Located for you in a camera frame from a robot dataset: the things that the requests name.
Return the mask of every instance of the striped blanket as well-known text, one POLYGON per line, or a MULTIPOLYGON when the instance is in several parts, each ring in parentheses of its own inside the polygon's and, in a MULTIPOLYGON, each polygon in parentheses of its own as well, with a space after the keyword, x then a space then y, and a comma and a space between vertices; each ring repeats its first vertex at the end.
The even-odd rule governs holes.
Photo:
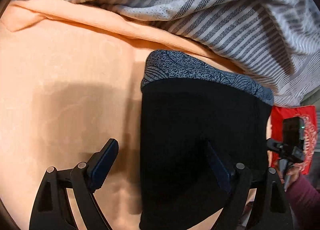
POLYGON ((320 85, 320 12, 312 0, 66 0, 146 21, 208 46, 298 106, 320 85))

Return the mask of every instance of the folded black garment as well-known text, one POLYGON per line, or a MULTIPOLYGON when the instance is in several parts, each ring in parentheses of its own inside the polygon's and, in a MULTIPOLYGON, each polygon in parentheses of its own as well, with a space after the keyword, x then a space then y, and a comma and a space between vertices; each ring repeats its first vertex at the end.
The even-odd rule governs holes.
POLYGON ((178 51, 157 50, 141 83, 142 230, 186 230, 221 209, 204 142, 254 171, 268 167, 271 90, 178 51))

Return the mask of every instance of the peach fabric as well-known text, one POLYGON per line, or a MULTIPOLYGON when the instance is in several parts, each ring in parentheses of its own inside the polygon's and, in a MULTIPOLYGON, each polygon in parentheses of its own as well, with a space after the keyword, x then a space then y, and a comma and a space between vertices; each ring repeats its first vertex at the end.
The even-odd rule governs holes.
MULTIPOLYGON (((8 6, 0 20, 0 198, 22 230, 46 168, 87 161, 111 137, 119 155, 95 197, 114 230, 139 229, 140 81, 156 49, 241 72, 193 41, 107 10, 64 0, 8 6)), ((209 229, 218 214, 192 229, 209 229)))

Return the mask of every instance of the silver screw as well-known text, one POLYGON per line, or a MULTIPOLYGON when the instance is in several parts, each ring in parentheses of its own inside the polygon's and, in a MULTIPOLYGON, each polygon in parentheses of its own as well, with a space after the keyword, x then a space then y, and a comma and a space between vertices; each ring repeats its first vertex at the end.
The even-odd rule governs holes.
POLYGON ((275 170, 274 168, 269 168, 268 170, 269 170, 269 172, 270 172, 271 174, 276 173, 276 170, 275 170))
POLYGON ((78 164, 78 168, 79 168, 79 169, 83 169, 83 168, 85 168, 85 166, 87 166, 87 163, 85 163, 85 162, 80 162, 80 163, 78 164))
POLYGON ((47 168, 47 172, 48 172, 48 173, 51 173, 51 172, 53 172, 53 171, 54 171, 54 167, 48 167, 48 168, 47 168))
POLYGON ((238 169, 244 169, 244 165, 242 163, 237 163, 236 167, 238 169))

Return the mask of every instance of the gray patterned fabric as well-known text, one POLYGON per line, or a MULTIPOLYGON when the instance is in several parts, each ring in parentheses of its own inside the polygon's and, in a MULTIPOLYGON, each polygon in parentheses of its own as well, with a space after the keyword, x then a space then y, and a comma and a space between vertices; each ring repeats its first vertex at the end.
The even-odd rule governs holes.
POLYGON ((198 41, 298 106, 320 85, 320 12, 312 0, 67 0, 198 41))
POLYGON ((221 71, 179 51, 155 50, 151 52, 146 61, 141 88, 151 82, 168 78, 202 79, 225 84, 273 105, 272 91, 246 75, 221 71))

